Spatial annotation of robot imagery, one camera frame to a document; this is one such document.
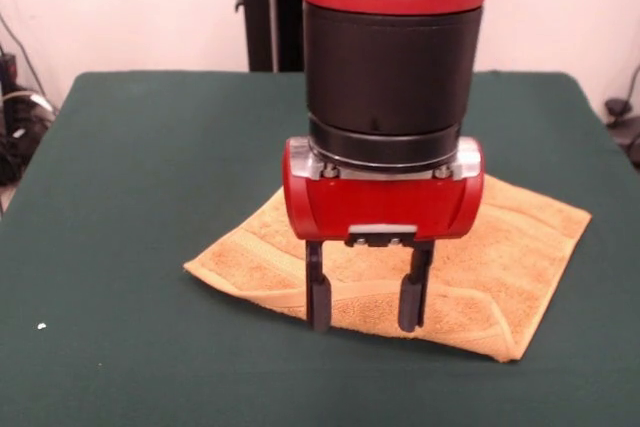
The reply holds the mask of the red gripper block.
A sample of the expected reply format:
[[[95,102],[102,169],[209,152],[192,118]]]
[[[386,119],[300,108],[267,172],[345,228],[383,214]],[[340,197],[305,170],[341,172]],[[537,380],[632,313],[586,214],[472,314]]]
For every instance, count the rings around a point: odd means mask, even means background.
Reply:
[[[294,235],[305,243],[306,319],[316,332],[331,325],[331,284],[323,271],[322,242],[383,244],[465,236],[479,212],[484,159],[479,142],[462,137],[453,162],[435,170],[382,174],[332,166],[312,150],[307,137],[286,141],[283,192]],[[417,244],[401,281],[398,325],[414,332],[424,325],[434,243]]]

